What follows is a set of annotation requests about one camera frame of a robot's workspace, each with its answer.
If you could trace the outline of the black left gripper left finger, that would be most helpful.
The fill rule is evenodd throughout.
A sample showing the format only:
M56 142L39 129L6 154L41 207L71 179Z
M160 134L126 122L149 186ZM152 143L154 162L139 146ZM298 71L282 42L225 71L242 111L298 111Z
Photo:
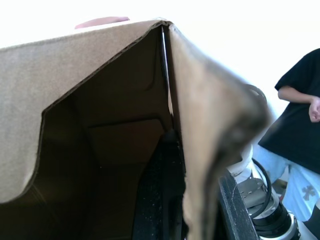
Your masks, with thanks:
M177 133L162 135L139 180L132 239L184 240L185 163Z

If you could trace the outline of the bystander bare hand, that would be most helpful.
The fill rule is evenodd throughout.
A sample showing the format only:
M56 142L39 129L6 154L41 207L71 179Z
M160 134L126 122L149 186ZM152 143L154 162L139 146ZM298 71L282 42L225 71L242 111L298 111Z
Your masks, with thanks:
M312 123L318 123L320 121L320 98L313 96L310 101L308 110L309 118Z

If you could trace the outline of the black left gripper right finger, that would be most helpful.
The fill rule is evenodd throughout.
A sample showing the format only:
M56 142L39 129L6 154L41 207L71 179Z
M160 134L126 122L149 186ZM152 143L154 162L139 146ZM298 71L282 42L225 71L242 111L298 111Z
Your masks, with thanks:
M258 240L235 178L226 171L219 178L217 238L219 240Z

